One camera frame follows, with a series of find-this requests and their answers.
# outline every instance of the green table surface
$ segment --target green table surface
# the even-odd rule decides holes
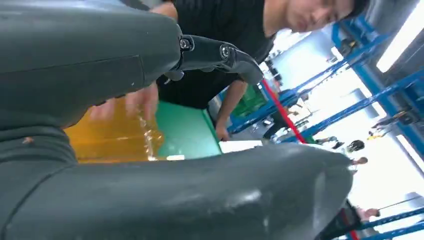
[[[160,157],[184,155],[186,159],[194,159],[222,153],[206,110],[160,102],[156,121],[165,137],[158,152]]]

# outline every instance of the dark gray casing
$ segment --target dark gray casing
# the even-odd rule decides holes
[[[101,1],[2,0],[0,33],[2,128],[73,124],[87,107],[148,86],[181,57],[173,19]]]
[[[307,145],[78,165],[60,127],[168,72],[178,25],[115,4],[2,0],[0,33],[2,240],[311,240],[348,195],[351,161]]]

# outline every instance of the fingers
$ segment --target fingers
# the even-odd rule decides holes
[[[227,142],[230,140],[230,136],[228,134],[225,134],[224,136],[222,136],[222,141]]]
[[[218,127],[216,129],[216,137],[221,141],[229,141],[230,140],[230,134],[228,133],[227,129],[225,127]]]
[[[126,113],[129,116],[137,114],[139,112],[139,107],[142,106],[144,119],[146,121],[151,121],[158,109],[158,102],[158,86],[156,83],[152,83],[150,86],[126,96]]]
[[[116,99],[109,99],[100,106],[93,106],[90,112],[91,120],[107,120],[111,119],[115,112]]]
[[[142,104],[143,89],[132,92],[125,97],[125,109],[128,117],[133,116],[139,112],[139,104]]]

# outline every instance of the amber plastic sheet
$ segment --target amber plastic sheet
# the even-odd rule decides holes
[[[78,162],[122,163],[158,160],[156,153],[164,142],[156,121],[146,122],[138,115],[127,116],[125,99],[116,100],[115,112],[107,120],[92,120],[91,110],[78,124],[65,130]]]

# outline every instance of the red strip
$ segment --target red strip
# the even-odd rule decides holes
[[[343,218],[343,221],[346,225],[349,225],[349,220],[348,220],[348,216],[346,215],[346,212],[344,209],[341,210],[341,216]],[[352,240],[360,240],[357,232],[356,231],[350,231],[350,237],[352,238]]]
[[[291,128],[291,130],[293,130],[294,135],[296,136],[296,138],[303,144],[306,143],[304,137],[301,135],[301,132],[299,132],[299,130],[296,128],[295,124],[292,122],[292,120],[289,118],[289,116],[287,115],[286,110],[284,110],[283,105],[281,104],[281,102],[279,101],[278,97],[276,96],[276,94],[271,90],[270,86],[268,85],[267,81],[264,79],[262,81],[263,86],[265,87],[266,91],[269,93],[269,95],[272,98],[272,101],[274,102],[274,104],[277,106],[277,109],[279,111],[279,113],[281,114],[281,116],[284,118],[285,122],[287,123],[287,125]]]

